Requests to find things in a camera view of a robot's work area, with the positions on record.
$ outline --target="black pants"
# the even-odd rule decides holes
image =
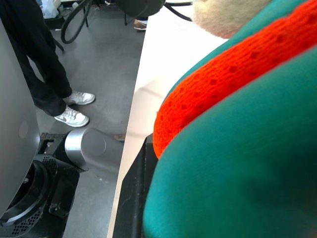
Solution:
[[[147,21],[149,19],[149,17],[136,17],[135,19],[137,19],[139,21]]]
[[[35,106],[51,116],[62,114],[66,108],[62,98],[68,97],[72,89],[55,53],[54,38],[44,24],[36,0],[0,0],[0,18]],[[35,62],[44,82],[35,76],[27,56]]]

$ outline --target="shoe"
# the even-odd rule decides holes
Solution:
[[[89,118],[87,116],[71,109],[69,106],[66,106],[65,111],[54,118],[72,127],[82,127],[87,125],[89,122]]]
[[[134,29],[138,31],[145,31],[147,29],[147,21],[134,20]]]
[[[63,98],[63,100],[68,106],[72,104],[87,105],[95,100],[95,95],[91,93],[80,93],[73,91],[69,97]]]

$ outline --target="green fabric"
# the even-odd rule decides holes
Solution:
[[[187,73],[185,73],[171,88],[168,95],[180,84],[185,78],[191,75],[200,67],[204,66],[211,59],[217,57],[222,52],[230,49],[236,44],[242,42],[249,36],[259,32],[264,27],[271,24],[276,19],[289,15],[297,6],[306,2],[306,0],[273,0],[265,9],[256,15],[248,24],[246,24],[237,34],[230,40],[219,46],[217,49],[205,56],[201,61],[194,65]]]
[[[159,160],[146,238],[317,235],[317,48],[189,124]]]

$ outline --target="gray floor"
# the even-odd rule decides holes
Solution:
[[[116,8],[91,8],[89,28],[66,52],[56,50],[74,90],[91,92],[96,101],[74,107],[90,118],[88,126],[109,134],[125,134],[139,67],[144,33],[124,26]],[[60,41],[60,32],[53,32]],[[41,132],[65,133],[72,128],[37,110]],[[115,184],[82,173],[64,238],[105,238]]]

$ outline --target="shoelace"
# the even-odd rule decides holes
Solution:
[[[64,114],[65,116],[70,117],[72,120],[74,120],[78,114],[78,111],[67,107]]]
[[[82,98],[84,96],[84,93],[73,91],[73,96],[77,98]]]

